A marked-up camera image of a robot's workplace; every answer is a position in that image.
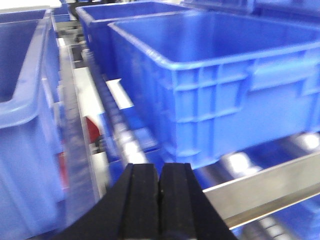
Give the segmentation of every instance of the crate handle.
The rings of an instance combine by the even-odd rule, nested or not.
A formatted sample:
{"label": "crate handle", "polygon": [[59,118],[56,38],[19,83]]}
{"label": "crate handle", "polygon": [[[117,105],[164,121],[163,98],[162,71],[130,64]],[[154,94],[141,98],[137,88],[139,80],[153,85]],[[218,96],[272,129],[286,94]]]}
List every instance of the crate handle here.
{"label": "crate handle", "polygon": [[304,81],[319,72],[317,64],[310,60],[255,67],[249,70],[250,90],[257,91]]}

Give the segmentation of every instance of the metal rail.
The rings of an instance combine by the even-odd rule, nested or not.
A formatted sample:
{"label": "metal rail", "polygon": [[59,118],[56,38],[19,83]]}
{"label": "metal rail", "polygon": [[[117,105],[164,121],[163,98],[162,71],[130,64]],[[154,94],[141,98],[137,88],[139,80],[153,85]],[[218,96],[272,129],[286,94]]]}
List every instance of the metal rail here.
{"label": "metal rail", "polygon": [[320,194],[320,153],[204,190],[230,229]]}

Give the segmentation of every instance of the storage rack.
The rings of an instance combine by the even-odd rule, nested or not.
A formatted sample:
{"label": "storage rack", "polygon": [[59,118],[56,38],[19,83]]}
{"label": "storage rack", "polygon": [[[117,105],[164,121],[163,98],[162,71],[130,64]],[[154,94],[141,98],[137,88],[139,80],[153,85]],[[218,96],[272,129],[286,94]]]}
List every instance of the storage rack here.
{"label": "storage rack", "polygon": [[[74,45],[67,44],[64,46],[60,46],[60,54],[61,54],[61,66],[62,66],[62,81],[66,83],[65,88],[65,107],[66,114],[68,119],[68,111],[70,109],[77,108],[77,95],[73,90],[73,56],[72,56],[72,48],[81,47],[83,49],[84,45]],[[82,57],[84,58],[84,62],[86,65],[89,65],[91,75],[93,78],[101,78],[102,76],[98,75],[97,69],[95,69],[95,64],[93,62],[90,53],[87,50],[82,51]],[[110,106],[104,106],[105,112],[110,111]],[[85,124],[80,123],[79,119],[77,120],[78,124],[78,136],[81,138],[82,146],[85,147],[86,152],[83,151],[82,157],[83,160],[87,159],[87,166],[90,171],[88,171],[86,187],[91,186],[93,189],[92,199],[97,201],[97,194],[94,194],[96,191],[96,178],[94,177],[93,166],[90,165],[90,156],[89,153],[89,144],[88,140],[86,140],[88,134],[86,133],[87,128]],[[124,129],[128,129],[128,126],[122,125]],[[128,154],[124,151],[123,142],[120,140],[122,130],[119,132],[117,130],[114,131],[114,138],[117,139],[117,147],[121,151],[121,160],[117,163],[119,166],[124,166],[127,163],[132,163],[134,161],[145,163],[148,161],[143,153],[136,149],[135,153],[138,154]],[[72,146],[74,144],[72,141],[67,143]],[[70,153],[69,155],[71,159],[74,159],[74,156]],[[318,175],[320,169],[320,153],[311,153],[307,154],[303,157],[299,157],[297,159],[293,159],[291,161],[273,166],[271,168],[259,171],[249,176],[244,176],[238,179],[234,179],[222,184],[218,184],[213,187],[208,187],[204,189],[206,196],[211,201],[212,205],[216,208],[219,214],[222,216],[227,225],[233,229],[237,226],[241,226],[243,224],[252,222],[253,220],[257,220],[261,217],[267,216],[271,213],[274,213],[278,210],[286,208],[288,206],[294,205],[306,199],[309,199],[315,195],[320,193],[320,178]],[[202,176],[207,176],[207,179],[214,179],[213,176],[217,171],[215,165],[209,165],[207,167],[203,167],[201,169],[196,170],[198,174]],[[79,189],[70,189],[76,192],[81,192]]]}

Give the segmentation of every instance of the crate rim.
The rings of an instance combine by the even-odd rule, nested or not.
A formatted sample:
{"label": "crate rim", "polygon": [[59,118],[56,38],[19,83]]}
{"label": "crate rim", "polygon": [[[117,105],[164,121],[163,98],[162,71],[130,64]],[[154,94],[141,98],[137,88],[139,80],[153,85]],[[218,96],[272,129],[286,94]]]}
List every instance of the crate rim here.
{"label": "crate rim", "polygon": [[[289,23],[289,22],[280,22],[276,20],[271,19],[262,19],[262,18],[255,18],[255,17],[249,17],[249,16],[239,16],[234,14],[227,14],[227,13],[221,13],[221,12],[205,12],[205,11],[188,11],[184,13],[180,13],[185,16],[196,16],[196,15],[224,15],[224,16],[232,16],[233,18],[238,19],[249,19],[252,21],[262,21],[266,23],[277,23],[279,25],[288,25],[288,26],[295,26],[297,28],[301,29],[312,29],[314,31],[318,31],[320,33],[320,29],[314,26],[303,26],[299,24]],[[148,16],[146,18],[170,18],[170,17],[177,17],[178,14],[170,14],[166,16]],[[126,39],[129,43],[136,46],[141,52],[148,55],[150,59],[152,59],[157,65],[169,69],[169,70],[190,70],[190,69],[198,69],[202,67],[210,67],[220,64],[228,64],[228,63],[234,63],[234,62],[240,62],[250,59],[257,59],[257,58],[265,58],[265,57],[271,57],[271,56],[277,56],[277,55],[283,55],[283,54],[290,54],[294,52],[299,51],[305,51],[308,49],[314,49],[320,47],[320,38],[317,41],[314,42],[306,42],[306,43],[300,43],[300,44],[292,44],[289,46],[279,46],[279,47],[273,47],[268,48],[265,50],[258,50],[253,51],[249,53],[240,53],[240,54],[233,54],[233,55],[227,55],[222,57],[214,57],[210,59],[203,59],[198,61],[186,61],[186,62],[179,62],[179,61],[172,61],[162,55],[160,52],[154,50],[150,45],[144,43],[134,35],[128,33],[127,31],[123,30],[119,25],[123,23],[128,23],[132,21],[143,21],[145,19],[135,19],[135,20],[124,20],[124,21],[116,21],[111,22],[108,24],[108,26],[113,29],[115,32],[117,32],[121,37]]]}

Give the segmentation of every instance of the plastic crate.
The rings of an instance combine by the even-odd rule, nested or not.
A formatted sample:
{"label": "plastic crate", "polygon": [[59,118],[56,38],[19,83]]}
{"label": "plastic crate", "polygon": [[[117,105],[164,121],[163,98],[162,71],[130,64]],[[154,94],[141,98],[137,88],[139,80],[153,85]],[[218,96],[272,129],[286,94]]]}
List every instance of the plastic crate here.
{"label": "plastic crate", "polygon": [[61,7],[54,10],[54,19],[57,23],[70,21],[70,14],[67,3],[62,3]]}
{"label": "plastic crate", "polygon": [[186,10],[189,8],[160,1],[133,1],[76,8],[87,45],[93,51],[102,73],[110,80],[118,79],[119,75],[108,23]]}
{"label": "plastic crate", "polygon": [[320,128],[317,28],[215,12],[109,26],[121,84],[176,162]]}
{"label": "plastic crate", "polygon": [[263,17],[320,24],[320,0],[264,0],[256,9]]}
{"label": "plastic crate", "polygon": [[43,78],[46,80],[46,91],[47,96],[49,96],[51,102],[58,102],[58,90],[59,85],[59,48],[56,41],[56,33],[53,26],[53,16],[51,10],[33,10],[33,11],[20,11],[20,12],[10,12],[10,13],[0,13],[0,23],[9,22],[20,22],[29,20],[40,20],[45,19],[48,24],[49,30],[45,37],[45,47],[44,47],[44,64],[43,67]]}
{"label": "plastic crate", "polygon": [[0,23],[0,239],[58,226],[62,151],[42,80],[46,18]]}
{"label": "plastic crate", "polygon": [[320,196],[274,213],[274,216],[302,240],[319,240]]}
{"label": "plastic crate", "polygon": [[221,11],[233,14],[251,14],[256,0],[184,0],[185,7]]}

